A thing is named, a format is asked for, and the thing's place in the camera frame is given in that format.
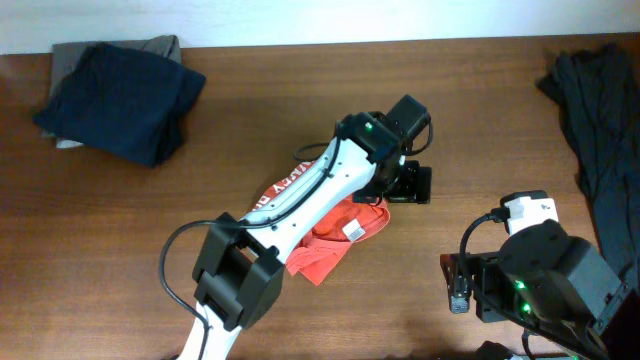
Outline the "grey garment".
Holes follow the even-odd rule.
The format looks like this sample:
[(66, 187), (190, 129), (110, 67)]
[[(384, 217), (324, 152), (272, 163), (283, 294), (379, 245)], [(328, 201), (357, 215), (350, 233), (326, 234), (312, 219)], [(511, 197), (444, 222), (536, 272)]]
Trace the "grey garment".
[[(90, 46), (99, 43), (106, 43), (116, 47), (143, 50), (153, 54), (161, 55), (181, 64), (181, 49), (179, 41), (174, 35), (161, 35), (147, 40), (128, 40), (115, 42), (72, 42), (56, 44), (53, 47), (53, 63), (52, 63), (52, 79), (50, 89), (50, 99), (58, 93), (62, 82), (75, 69), (82, 53)], [(60, 148), (73, 148), (83, 146), (84, 144), (73, 140), (57, 137), (46, 130), (44, 132), (49, 136), (57, 138)]]

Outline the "navy garment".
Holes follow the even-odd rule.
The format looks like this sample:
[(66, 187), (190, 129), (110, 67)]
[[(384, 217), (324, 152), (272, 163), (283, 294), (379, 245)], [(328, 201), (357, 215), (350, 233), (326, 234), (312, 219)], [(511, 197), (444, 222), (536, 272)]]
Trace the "navy garment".
[(88, 47), (33, 122), (64, 139), (154, 167), (184, 142), (180, 119), (206, 77), (169, 58), (99, 43)]

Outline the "red soccer t-shirt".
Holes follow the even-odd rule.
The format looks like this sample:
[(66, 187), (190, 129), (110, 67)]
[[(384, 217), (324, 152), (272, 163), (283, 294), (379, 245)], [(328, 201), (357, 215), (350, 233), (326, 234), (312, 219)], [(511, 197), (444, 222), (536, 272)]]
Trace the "red soccer t-shirt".
[(379, 233), (390, 219), (386, 200), (357, 203), (349, 195), (302, 237), (286, 260), (286, 269), (318, 286), (354, 244)]

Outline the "black crumpled garment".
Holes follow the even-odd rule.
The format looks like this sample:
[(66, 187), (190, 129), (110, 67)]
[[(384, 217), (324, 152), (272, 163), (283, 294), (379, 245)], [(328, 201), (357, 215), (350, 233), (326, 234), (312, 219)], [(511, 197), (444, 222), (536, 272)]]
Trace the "black crumpled garment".
[(561, 108), (603, 257), (638, 289), (639, 84), (632, 57), (615, 44), (563, 52), (536, 86)]

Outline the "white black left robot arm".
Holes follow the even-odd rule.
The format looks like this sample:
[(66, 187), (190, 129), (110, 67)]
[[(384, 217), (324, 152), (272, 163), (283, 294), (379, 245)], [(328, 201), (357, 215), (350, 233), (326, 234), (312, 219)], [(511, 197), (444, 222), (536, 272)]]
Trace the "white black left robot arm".
[(428, 202), (431, 170), (414, 160), (413, 141), (432, 130), (425, 110), (361, 112), (338, 122), (325, 152), (274, 200), (239, 220), (204, 220), (207, 232), (192, 270), (195, 305), (171, 298), (195, 318), (182, 359), (224, 359), (239, 333), (280, 295), (285, 262), (340, 201)]

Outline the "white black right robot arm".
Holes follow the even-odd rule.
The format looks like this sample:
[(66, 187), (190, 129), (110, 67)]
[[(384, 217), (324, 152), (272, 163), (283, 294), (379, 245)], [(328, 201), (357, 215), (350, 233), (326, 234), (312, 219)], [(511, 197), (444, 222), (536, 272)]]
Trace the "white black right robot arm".
[(449, 309), (471, 306), (484, 323), (509, 321), (578, 359), (639, 356), (639, 295), (587, 240), (554, 220), (511, 235), (496, 252), (470, 254), (465, 231), (456, 253), (443, 254)]

